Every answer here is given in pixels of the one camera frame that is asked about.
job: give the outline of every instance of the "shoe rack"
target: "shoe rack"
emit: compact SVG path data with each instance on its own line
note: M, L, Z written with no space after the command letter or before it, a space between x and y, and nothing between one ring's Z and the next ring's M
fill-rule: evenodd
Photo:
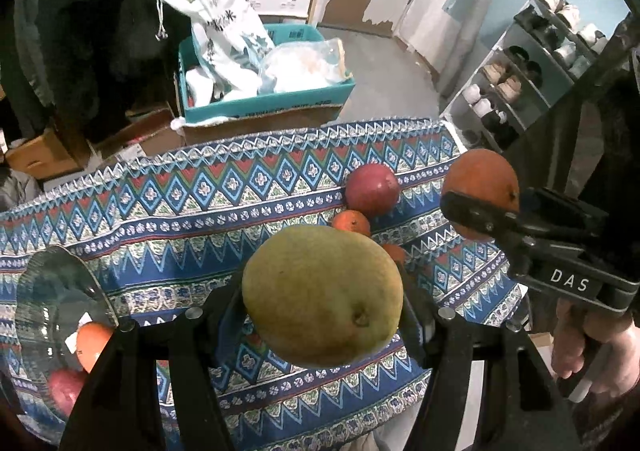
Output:
M556 14L553 14L539 0L527 1L520 12L535 10L537 19L544 18L555 29L560 43L566 41L575 44L575 52L584 56L588 62L593 63L597 59L597 53L593 52L583 40L572 31L567 24ZM530 73L523 69L523 63L514 59L510 47L519 47L526 51L529 62L539 66L542 78L537 84L532 81ZM509 75L515 76L520 81L520 95L516 99L508 101L499 84L490 81L485 75L484 66L500 63L508 66ZM516 17L506 28L504 33L490 49L487 56L473 71L460 91L449 101L441 117L452 122L459 130L460 138L469 148L486 147L502 153L509 148L511 143L571 89L577 80L574 73L564 63L559 62L550 51L549 44L542 37L516 21ZM474 104L466 100L465 89L473 84L480 88L482 97L488 98L494 108L492 113L505 116L503 124L497 124L497 119L492 117L487 121L474 111Z

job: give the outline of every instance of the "shoe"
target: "shoe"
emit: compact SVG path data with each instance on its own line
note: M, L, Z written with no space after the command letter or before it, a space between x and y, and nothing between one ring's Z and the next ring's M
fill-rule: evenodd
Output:
M507 75L507 67L500 62L489 63L480 70L491 84L498 84Z
M596 41L601 37L604 37L604 34L598 30L596 25L593 23L589 23L587 26L583 27L577 33L577 36L586 44L588 47L592 47L596 44Z
M521 70L525 68L529 61L529 53L521 46L512 45L504 51L504 54Z
M591 51L592 52L596 52L598 55L600 55L602 53L602 51L604 50L604 47L607 46L608 42L609 42L609 40L606 37L602 36L601 38L599 38L596 41L596 44L594 44L591 47Z
M474 104L474 112L480 118L492 110L495 110L495 106L488 98L481 98Z
M482 144L482 136L478 132L475 132L473 129L465 129L462 132L462 137L463 144L465 144L468 149L480 147Z
M538 1L542 3L546 8L548 8L549 12L551 12L552 14L555 14L559 9L561 9L565 5L564 0L538 0Z
M583 73L589 69L589 66L591 66L591 63L587 58L585 56L580 56L575 60L574 65L569 68L569 72L571 72L576 79L580 79Z
M562 41L564 40L564 37L561 35L558 29L551 23L548 23L543 28L536 28L531 34L538 41L538 43L545 47L549 52L553 52L562 44Z
M518 137L518 132L511 124L500 124L498 131L494 133L495 142L501 149L507 149Z
M533 82L536 88L542 86L542 68L535 61L527 61L523 69L524 75Z
M580 9L578 9L578 7L566 4L561 10L556 12L556 15L569 27L571 32L578 30L578 23L580 23Z
M518 12L515 16L513 16L513 20L518 25L520 25L523 30L529 33L533 29L541 28L548 23L548 20L546 20L536 12L536 9L533 7L533 5L529 5L526 9Z
M500 130L500 124L506 124L507 114L503 111L492 110L481 119L482 125L491 133Z
M484 92L477 84L470 84L464 90L462 90L462 96L469 104L475 104L484 96Z
M569 68L575 63L575 60L577 58L577 55L575 52L575 44L569 42L565 45L562 45L561 47L551 52L551 55L562 66L564 66L565 68Z
M520 93L522 93L522 83L516 76L511 76L506 81L498 84L497 90L502 98L511 104L520 97Z

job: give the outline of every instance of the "white sneaker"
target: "white sneaker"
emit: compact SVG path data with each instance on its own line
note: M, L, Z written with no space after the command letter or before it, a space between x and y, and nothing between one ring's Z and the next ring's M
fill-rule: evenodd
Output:
M591 63L587 60L585 56L578 57L575 60L574 65L569 68L569 71L575 76L576 79L579 79L583 73L587 71L587 69L591 66Z
M580 10L575 5L565 5L561 10L556 12L556 15L564 21L572 32L575 32L580 23Z
M478 86L477 84L467 86L464 90L462 90L462 96L469 104L475 104L478 100L480 100L480 97L482 97L480 86Z
M540 3L544 4L552 14L555 14L557 10L559 10L560 2L562 0L538 0Z
M596 44L591 47L591 50L597 54L601 54L608 42L609 40L606 37L601 37L596 41Z
M565 45L562 45L558 49L554 50L551 55L561 65L564 65L566 68L568 68L575 63L575 59L577 57L575 53L575 44L569 42Z
M484 117L487 113L494 109L491 101L488 98L481 98L474 105L474 111L480 118Z
M597 31L598 27L593 23L589 23L586 27L582 28L577 35L587 44L587 46L591 47L596 44L596 41L598 40L598 37L596 36Z

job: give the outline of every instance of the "clear glass plate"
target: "clear glass plate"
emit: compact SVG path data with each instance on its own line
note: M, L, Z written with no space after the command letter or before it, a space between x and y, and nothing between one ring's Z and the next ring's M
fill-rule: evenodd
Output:
M16 299L15 330L25 372L46 406L66 421L48 385L53 371L82 370L65 341L85 313L109 326L117 326L116 314L84 262L57 246L31 256L18 280Z

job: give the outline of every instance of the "hand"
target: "hand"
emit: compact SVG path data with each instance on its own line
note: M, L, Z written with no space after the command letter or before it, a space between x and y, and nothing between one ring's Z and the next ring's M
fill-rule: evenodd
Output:
M617 318L597 311L588 312L580 327L571 305L567 300L558 300L551 367L563 379L579 372L584 365L585 334L596 341L611 343L612 354L600 376L593 381L591 391L609 393L612 397L624 395L640 377L640 329L634 325L630 313Z

